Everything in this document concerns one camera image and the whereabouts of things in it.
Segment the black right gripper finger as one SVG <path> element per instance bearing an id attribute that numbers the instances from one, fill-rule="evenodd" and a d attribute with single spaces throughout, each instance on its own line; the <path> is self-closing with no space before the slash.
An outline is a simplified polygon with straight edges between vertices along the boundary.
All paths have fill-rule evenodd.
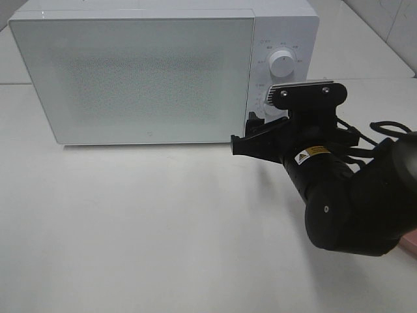
<path id="1" fill-rule="evenodd" d="M 249 112 L 248 118 L 246 120 L 245 124 L 245 136 L 251 136 L 255 134 L 260 127 L 262 127 L 265 124 L 265 120 L 262 118 L 259 118 L 255 112 Z"/>
<path id="2" fill-rule="evenodd" d="M 281 162 L 277 148 L 277 133 L 287 123 L 287 117 L 265 123 L 259 130 L 245 137 L 231 136 L 232 155 L 252 157 L 269 162 Z"/>

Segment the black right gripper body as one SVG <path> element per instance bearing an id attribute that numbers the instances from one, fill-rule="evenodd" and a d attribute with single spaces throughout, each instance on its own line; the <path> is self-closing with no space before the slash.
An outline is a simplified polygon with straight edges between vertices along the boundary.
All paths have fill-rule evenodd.
<path id="1" fill-rule="evenodd" d="M 352 127 L 338 127 L 335 108 L 291 110 L 273 122 L 275 163 L 358 163 L 349 152 L 358 145 Z"/>

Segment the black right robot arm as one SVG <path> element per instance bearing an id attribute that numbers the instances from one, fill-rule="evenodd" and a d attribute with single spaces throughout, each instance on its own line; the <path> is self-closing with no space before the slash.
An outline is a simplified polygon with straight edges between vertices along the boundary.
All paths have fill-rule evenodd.
<path id="1" fill-rule="evenodd" d="M 281 164 L 303 199 L 317 248 L 382 256 L 416 229 L 416 133 L 406 128 L 358 148 L 333 108 L 291 110 L 231 138 L 234 155 Z"/>

